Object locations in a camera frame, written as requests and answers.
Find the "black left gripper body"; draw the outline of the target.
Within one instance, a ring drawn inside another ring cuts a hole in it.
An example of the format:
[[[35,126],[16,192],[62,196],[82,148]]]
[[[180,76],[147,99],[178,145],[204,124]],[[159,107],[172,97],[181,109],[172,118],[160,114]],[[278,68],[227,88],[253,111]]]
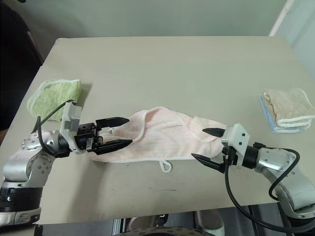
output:
[[[103,144],[103,138],[99,135],[101,130],[98,123],[80,124],[74,136],[77,146],[87,152],[97,150]]]

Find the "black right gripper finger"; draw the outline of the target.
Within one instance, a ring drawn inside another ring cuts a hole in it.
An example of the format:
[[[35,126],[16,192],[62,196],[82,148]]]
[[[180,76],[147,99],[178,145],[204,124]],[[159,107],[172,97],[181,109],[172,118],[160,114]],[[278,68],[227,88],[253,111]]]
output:
[[[210,158],[200,155],[200,154],[191,154],[197,161],[199,161],[201,164],[203,164],[206,167],[209,167],[211,169],[214,169],[219,172],[224,172],[224,164],[223,163],[216,163],[212,161]]]
[[[221,138],[225,133],[225,129],[222,128],[205,128],[203,129],[204,133],[207,133],[211,136]]]

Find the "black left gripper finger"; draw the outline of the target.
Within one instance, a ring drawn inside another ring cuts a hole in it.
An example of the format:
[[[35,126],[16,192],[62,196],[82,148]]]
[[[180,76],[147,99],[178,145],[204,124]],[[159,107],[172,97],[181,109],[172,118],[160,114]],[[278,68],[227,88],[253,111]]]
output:
[[[105,154],[105,153],[110,153],[114,151],[118,151],[120,149],[123,149],[130,145],[133,142],[133,140],[113,140],[106,142],[105,144],[97,145],[94,147],[94,152],[97,155]]]
[[[122,117],[104,118],[95,121],[98,128],[118,127],[129,122],[129,119]]]

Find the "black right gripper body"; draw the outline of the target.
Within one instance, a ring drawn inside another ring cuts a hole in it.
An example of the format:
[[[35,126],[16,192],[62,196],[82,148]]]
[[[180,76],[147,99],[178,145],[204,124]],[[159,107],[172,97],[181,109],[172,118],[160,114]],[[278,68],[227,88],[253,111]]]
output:
[[[224,173],[225,168],[233,164],[234,158],[236,156],[236,149],[232,146],[229,146],[227,140],[225,139],[221,139],[221,143],[223,145],[223,163],[220,164],[220,172]]]

